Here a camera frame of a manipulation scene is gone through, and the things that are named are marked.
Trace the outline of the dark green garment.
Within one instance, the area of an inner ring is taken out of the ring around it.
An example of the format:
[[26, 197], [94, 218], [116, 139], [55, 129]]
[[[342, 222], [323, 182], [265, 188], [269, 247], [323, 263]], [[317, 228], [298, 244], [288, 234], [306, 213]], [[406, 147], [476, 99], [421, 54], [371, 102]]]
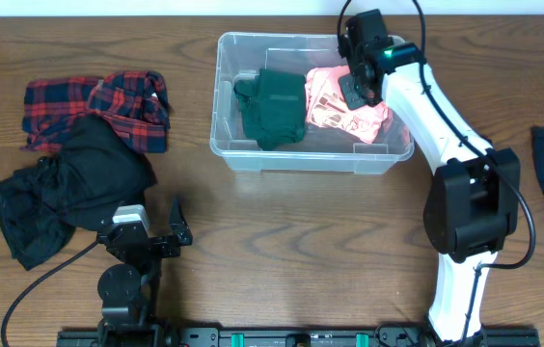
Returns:
[[245, 137], [262, 150], [299, 143], [306, 132], [306, 78], [262, 68], [254, 79], [234, 84]]

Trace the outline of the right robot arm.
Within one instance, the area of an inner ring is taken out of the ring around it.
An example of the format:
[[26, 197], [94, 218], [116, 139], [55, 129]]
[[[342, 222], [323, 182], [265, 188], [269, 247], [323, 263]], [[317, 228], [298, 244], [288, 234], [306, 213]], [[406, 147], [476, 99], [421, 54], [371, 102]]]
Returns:
[[437, 346], [484, 346], [479, 318], [490, 270], [518, 214], [520, 163], [467, 124], [436, 82], [426, 43], [397, 43], [377, 10], [337, 24], [339, 53], [349, 71], [340, 90], [349, 109], [386, 105], [408, 127], [433, 174], [422, 213], [438, 253], [435, 296], [425, 340]]

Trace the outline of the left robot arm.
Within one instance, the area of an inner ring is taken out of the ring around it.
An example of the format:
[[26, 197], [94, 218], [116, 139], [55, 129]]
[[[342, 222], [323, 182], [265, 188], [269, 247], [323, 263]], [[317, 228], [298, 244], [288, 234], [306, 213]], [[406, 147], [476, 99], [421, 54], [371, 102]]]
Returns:
[[141, 204], [120, 206], [112, 224], [97, 239], [120, 261], [99, 278], [97, 292], [102, 301], [98, 324], [98, 346], [178, 346], [177, 331], [156, 316], [162, 276], [162, 260], [180, 256], [193, 236], [180, 201], [172, 201], [169, 228], [164, 236], [148, 235], [150, 220]]

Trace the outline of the black garment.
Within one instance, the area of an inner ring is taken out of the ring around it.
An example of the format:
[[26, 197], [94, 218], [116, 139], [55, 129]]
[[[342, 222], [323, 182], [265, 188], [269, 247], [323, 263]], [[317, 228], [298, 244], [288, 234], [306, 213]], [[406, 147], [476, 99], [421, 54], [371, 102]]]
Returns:
[[57, 254], [78, 227], [102, 231], [156, 183], [150, 162], [96, 116], [75, 122], [52, 156], [0, 181], [0, 229], [24, 269]]

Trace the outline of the pink printed t-shirt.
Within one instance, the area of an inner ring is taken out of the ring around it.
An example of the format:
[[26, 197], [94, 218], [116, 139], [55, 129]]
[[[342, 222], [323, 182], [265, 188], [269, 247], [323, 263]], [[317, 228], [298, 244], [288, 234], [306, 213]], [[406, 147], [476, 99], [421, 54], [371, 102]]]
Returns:
[[380, 130], [390, 127], [393, 112], [385, 102], [350, 110], [339, 84], [339, 79], [348, 73], [348, 66], [316, 67], [307, 73], [306, 121], [322, 128], [343, 130], [363, 143], [372, 144]]

